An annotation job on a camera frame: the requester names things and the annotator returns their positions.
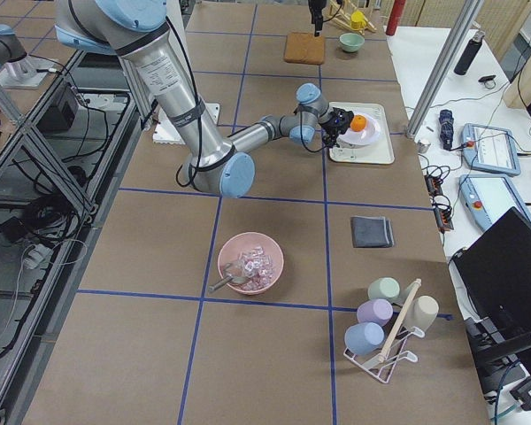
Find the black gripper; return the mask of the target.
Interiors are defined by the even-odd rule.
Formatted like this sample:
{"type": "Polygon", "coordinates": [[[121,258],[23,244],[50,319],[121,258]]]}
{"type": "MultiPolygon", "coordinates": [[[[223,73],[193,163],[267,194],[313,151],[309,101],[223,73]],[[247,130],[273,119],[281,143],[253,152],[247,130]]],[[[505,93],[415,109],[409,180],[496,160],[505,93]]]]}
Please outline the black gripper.
{"type": "Polygon", "coordinates": [[[352,111],[346,111],[342,108],[333,107],[327,114],[327,120],[320,124],[322,129],[322,142],[328,149],[337,145],[337,139],[344,135],[350,128],[354,118],[352,111]]]}

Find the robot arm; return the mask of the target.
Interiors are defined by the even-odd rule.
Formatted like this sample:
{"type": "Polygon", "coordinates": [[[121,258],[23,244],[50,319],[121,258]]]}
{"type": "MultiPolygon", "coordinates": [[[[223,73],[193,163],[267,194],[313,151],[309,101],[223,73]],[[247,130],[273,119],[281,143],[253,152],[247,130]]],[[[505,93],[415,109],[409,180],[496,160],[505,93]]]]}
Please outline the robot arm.
{"type": "Polygon", "coordinates": [[[324,131],[324,145],[332,147],[354,118],[333,107],[315,84],[305,83],[296,91],[294,114],[265,116],[223,136],[197,89],[186,51],[169,41],[178,33],[164,1],[58,1],[56,33],[66,46],[132,64],[189,147],[178,177],[200,192],[242,197],[255,177],[251,151],[282,137],[305,146],[316,128],[324,131]]]}
{"type": "Polygon", "coordinates": [[[308,8],[311,14],[311,23],[314,26],[313,34],[320,36],[324,25],[323,11],[327,6],[327,0],[308,0],[308,8]]]}

